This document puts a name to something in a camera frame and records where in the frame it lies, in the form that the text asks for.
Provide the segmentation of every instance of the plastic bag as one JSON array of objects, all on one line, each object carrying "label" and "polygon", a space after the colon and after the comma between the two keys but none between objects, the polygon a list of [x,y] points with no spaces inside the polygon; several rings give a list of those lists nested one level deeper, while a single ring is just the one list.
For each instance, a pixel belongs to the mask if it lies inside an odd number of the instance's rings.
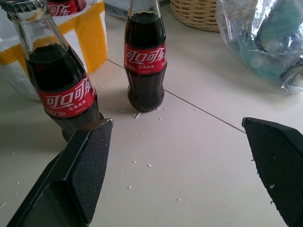
[{"label": "plastic bag", "polygon": [[259,77],[303,91],[303,1],[217,0],[225,43]]},{"label": "plastic bag", "polygon": [[[127,19],[127,13],[130,0],[104,0],[106,13],[116,17]],[[160,4],[169,2],[169,0],[159,0]]]},{"label": "plastic bag", "polygon": [[[53,19],[67,42],[74,49],[88,73],[96,70],[107,58],[105,27],[105,7],[102,0],[85,0],[82,11],[69,15],[70,5],[59,4],[51,7],[52,13],[58,13]],[[0,8],[0,77],[26,97],[39,100],[39,97],[27,76],[26,64],[20,40],[14,24]]]}]

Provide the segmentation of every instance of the cola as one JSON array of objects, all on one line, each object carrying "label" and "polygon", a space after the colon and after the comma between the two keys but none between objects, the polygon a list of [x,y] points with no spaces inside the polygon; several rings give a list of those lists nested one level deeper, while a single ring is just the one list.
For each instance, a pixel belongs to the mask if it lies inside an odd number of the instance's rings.
[{"label": "cola", "polygon": [[52,16],[67,16],[81,12],[86,7],[85,0],[48,0]]},{"label": "cola", "polygon": [[128,99],[136,110],[150,112],[164,99],[166,34],[160,12],[141,10],[131,15],[132,11],[130,9],[125,27],[124,65],[129,81]]},{"label": "cola", "polygon": [[30,81],[64,138],[69,141],[76,130],[103,119],[84,66],[59,32],[46,1],[0,0],[0,5],[16,27]]},{"label": "cola", "polygon": [[82,126],[103,119],[96,91],[70,46],[38,47],[26,64],[46,113],[63,129],[66,140]]}]

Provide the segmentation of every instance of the white debris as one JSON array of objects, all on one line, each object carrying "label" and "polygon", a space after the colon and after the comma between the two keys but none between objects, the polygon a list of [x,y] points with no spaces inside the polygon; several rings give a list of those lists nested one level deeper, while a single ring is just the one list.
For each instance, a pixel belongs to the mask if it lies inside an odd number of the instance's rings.
[{"label": "white debris", "polygon": [[135,115],[134,119],[137,119],[140,115],[141,113],[138,113],[137,115]]},{"label": "white debris", "polygon": [[6,206],[6,202],[0,205],[0,209]]}]

